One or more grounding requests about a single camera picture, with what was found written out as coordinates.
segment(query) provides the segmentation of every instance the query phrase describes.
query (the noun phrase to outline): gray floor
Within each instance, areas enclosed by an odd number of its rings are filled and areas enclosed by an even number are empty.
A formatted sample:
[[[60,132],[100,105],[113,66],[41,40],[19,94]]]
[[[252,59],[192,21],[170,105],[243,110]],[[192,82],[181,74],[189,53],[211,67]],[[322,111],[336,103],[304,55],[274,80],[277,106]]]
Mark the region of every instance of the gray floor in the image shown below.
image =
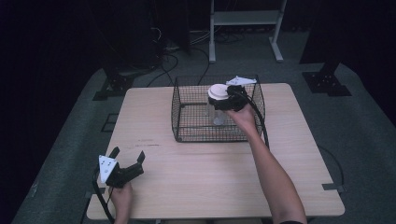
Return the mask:
[[[278,39],[285,58],[277,63],[268,43],[269,34],[246,35],[231,45],[217,45],[217,62],[210,64],[208,76],[257,74],[261,83],[288,83],[303,110],[334,182],[345,177],[347,189],[341,197],[346,212],[340,217],[318,217],[310,223],[394,223],[396,219],[396,130],[359,77],[340,65],[336,75],[352,96],[329,97],[311,93],[302,72],[318,71],[321,64],[299,64],[308,33],[281,33]],[[197,48],[207,51],[208,45]],[[169,74],[200,76],[207,58],[199,50],[191,55],[176,52],[177,67]],[[170,68],[175,59],[165,57]],[[146,87],[162,72],[158,69],[138,77],[134,87]],[[92,170],[97,156],[106,152],[111,133],[101,132],[110,113],[118,113],[122,97],[93,101],[105,81],[102,70],[92,75],[79,96],[68,120],[37,177],[36,192],[29,194],[13,223],[108,223],[85,216],[87,192],[92,192]],[[167,76],[151,86],[168,86]]]

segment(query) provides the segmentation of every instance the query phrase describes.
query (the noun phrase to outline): metal wire basket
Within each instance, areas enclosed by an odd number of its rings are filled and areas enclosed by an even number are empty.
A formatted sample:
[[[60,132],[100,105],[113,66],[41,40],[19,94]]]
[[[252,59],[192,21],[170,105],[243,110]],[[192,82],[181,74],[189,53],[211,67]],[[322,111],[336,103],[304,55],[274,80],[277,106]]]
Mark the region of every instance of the metal wire basket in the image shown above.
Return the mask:
[[[244,142],[245,135],[236,124],[226,116],[222,125],[215,125],[208,116],[207,90],[214,84],[225,84],[235,76],[215,77],[177,77],[172,99],[172,131],[178,142]],[[256,84],[244,85],[247,95],[258,107],[265,118],[265,106],[262,88],[258,76],[243,76],[255,78]],[[256,128],[262,133],[262,126],[256,115]]]

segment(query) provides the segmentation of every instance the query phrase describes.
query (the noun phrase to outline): dark background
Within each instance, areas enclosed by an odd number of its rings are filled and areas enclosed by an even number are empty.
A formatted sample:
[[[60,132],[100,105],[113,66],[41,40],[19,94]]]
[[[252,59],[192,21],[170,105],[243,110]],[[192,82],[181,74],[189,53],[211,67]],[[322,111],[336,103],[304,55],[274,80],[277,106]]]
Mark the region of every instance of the dark background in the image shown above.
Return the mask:
[[[113,20],[115,12],[104,7],[111,1],[96,2],[104,9],[96,19],[98,24],[106,25],[103,32],[107,40],[119,43],[120,50],[133,48],[118,41],[123,34],[116,27],[117,20]],[[180,20],[180,27],[186,28],[187,23],[191,29],[208,28],[208,0],[140,2],[156,6],[150,12],[155,19],[151,22],[162,22],[162,27],[170,18],[166,9],[178,6],[186,9],[185,12],[172,12],[174,17],[185,19]],[[101,61],[97,52],[106,46],[98,46],[92,27],[84,20],[89,13],[84,3],[75,0],[5,0],[0,3],[1,149],[5,160],[1,162],[0,202],[5,222],[10,222],[18,211],[84,85],[102,67],[103,58]],[[218,1],[216,7],[222,9],[227,4],[228,1]],[[278,6],[276,0],[250,0],[238,2],[235,9]],[[128,24],[135,27],[141,23]],[[312,29],[301,63],[323,63],[334,46],[344,46],[342,63],[360,76],[368,92],[396,123],[393,71],[396,7],[393,1],[289,0],[282,29],[285,32]],[[181,29],[165,35],[176,39],[184,34]],[[135,41],[146,38],[138,36]],[[186,43],[185,38],[176,41],[181,45]],[[153,54],[159,53],[152,46],[143,47]],[[109,54],[105,54],[112,59],[109,64],[119,63],[120,58],[117,59],[114,52]],[[140,58],[132,53],[130,59],[134,57]]]

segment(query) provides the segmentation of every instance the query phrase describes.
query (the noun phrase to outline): forearm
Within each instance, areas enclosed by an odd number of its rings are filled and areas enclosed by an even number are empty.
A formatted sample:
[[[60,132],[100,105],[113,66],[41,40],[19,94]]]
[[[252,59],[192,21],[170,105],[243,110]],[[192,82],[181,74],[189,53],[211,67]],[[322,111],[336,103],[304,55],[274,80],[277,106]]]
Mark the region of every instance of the forearm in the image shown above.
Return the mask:
[[[295,220],[305,223],[304,207],[290,177],[257,131],[245,130],[245,132],[274,222]]]
[[[116,212],[116,220],[114,224],[127,224],[129,221],[130,211],[125,208],[120,208]]]

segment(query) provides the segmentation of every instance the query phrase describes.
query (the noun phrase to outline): wire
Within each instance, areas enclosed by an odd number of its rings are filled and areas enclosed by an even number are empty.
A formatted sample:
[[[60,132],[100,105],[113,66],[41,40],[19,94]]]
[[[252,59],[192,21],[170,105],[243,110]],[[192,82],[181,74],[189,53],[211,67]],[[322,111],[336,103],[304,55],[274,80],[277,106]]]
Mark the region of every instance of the wire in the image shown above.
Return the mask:
[[[231,4],[231,0],[229,0],[228,3],[227,3],[226,8],[225,8],[224,10],[225,10],[225,11],[234,11],[237,2],[238,2],[238,0],[235,0],[234,3],[233,3],[232,8],[231,8],[231,9],[228,9],[229,6],[230,6],[230,4]],[[222,26],[219,26],[217,29],[215,29],[214,34],[216,34],[221,28],[222,28]],[[196,44],[199,44],[199,43],[201,43],[201,42],[204,42],[204,41],[206,41],[206,40],[210,37],[210,32],[209,32],[208,30],[206,30],[206,31],[190,31],[191,34],[193,34],[193,33],[201,33],[201,32],[204,32],[205,34],[202,35],[202,36],[200,36],[200,37],[197,37],[197,38],[194,39],[194,40],[192,40],[192,41],[190,42],[190,45],[191,45],[191,46],[196,45]],[[234,41],[232,41],[232,42],[230,42],[230,43],[228,43],[228,44],[232,44],[232,43],[234,43],[234,42],[236,42],[236,41],[240,41],[240,40],[243,40],[243,39],[245,39],[244,36],[243,36],[243,38],[237,38],[237,37],[236,37],[236,40],[234,40]],[[179,47],[165,48],[165,50],[177,50],[177,49],[179,49]]]
[[[163,72],[163,73],[160,73],[158,76],[156,76],[154,79],[152,79],[152,80],[148,83],[147,87],[149,87],[157,78],[159,78],[159,77],[161,77],[161,76],[163,76],[163,75],[165,75],[165,74],[168,75],[168,77],[170,78],[171,82],[173,83],[172,78],[171,78],[170,75],[169,75],[169,72],[172,71],[174,68],[176,68],[176,66],[178,65],[178,58],[177,58],[176,56],[174,56],[174,55],[171,55],[171,54],[164,54],[164,55],[165,55],[165,56],[170,56],[170,57],[173,57],[174,59],[176,59],[175,65],[173,65],[173,66],[171,67],[171,69],[165,70],[165,69],[163,68],[163,64],[162,64],[162,69],[163,69],[164,72]]]
[[[110,201],[110,199],[111,199],[111,195],[113,194],[113,190],[114,190],[114,188],[110,188],[110,194],[108,195],[108,199],[107,199],[107,202],[106,202],[106,204],[108,204],[108,202]]]
[[[338,169],[340,170],[340,176],[341,176],[341,186],[344,186],[345,184],[345,178],[344,178],[344,170],[343,167],[341,166],[341,163],[335,158],[335,156],[325,147],[322,147],[321,145],[318,145],[318,148],[322,151],[325,151],[327,154],[329,154],[332,159],[335,161],[335,163],[338,166]]]
[[[209,70],[209,65],[210,65],[209,55],[207,55],[207,53],[206,53],[204,50],[202,50],[202,49],[197,49],[197,48],[191,48],[191,49],[195,49],[195,50],[201,51],[201,52],[206,56],[206,60],[207,60],[206,69],[205,69],[205,71],[201,74],[201,77],[200,77],[199,80],[198,80],[197,86],[199,86],[199,85],[201,84],[202,79],[203,79],[204,76],[206,75],[207,70]]]
[[[253,108],[254,112],[256,113],[257,117],[259,118],[260,124],[262,125],[262,135],[264,136],[264,141],[265,145],[267,145],[268,149],[270,149],[270,143],[268,141],[268,133],[267,129],[265,128],[265,123],[264,123],[264,118],[262,117],[262,113],[260,112],[259,108],[256,106],[256,104],[250,99],[249,96],[246,96],[240,92],[237,91],[232,91],[232,93],[244,98]]]
[[[157,27],[151,27],[151,30],[156,30],[158,31],[158,38],[157,41],[159,41],[161,39],[161,36],[163,36],[163,33],[161,32],[160,29],[158,29]]]
[[[100,171],[99,164],[97,164],[95,169],[93,170],[93,176],[92,176],[93,190],[95,191],[95,193],[96,193],[96,195],[97,195],[97,197],[99,199],[100,204],[102,205],[103,209],[105,210],[105,214],[106,214],[108,220],[110,221],[110,223],[114,223],[115,219],[111,215],[110,211],[108,210],[107,203],[105,202],[105,199],[103,198],[102,193],[99,190],[99,186],[98,186],[98,184],[96,182],[97,178],[99,176],[99,171]]]
[[[238,37],[235,34],[231,34],[231,35],[230,34],[219,34],[219,35],[216,35],[216,43],[221,44],[221,45],[231,45],[233,43],[236,43],[236,42],[239,42],[239,41],[242,41],[245,39],[245,35],[243,33],[241,33],[240,35],[242,37]],[[219,36],[222,37],[224,40],[222,40],[222,41],[218,40]]]

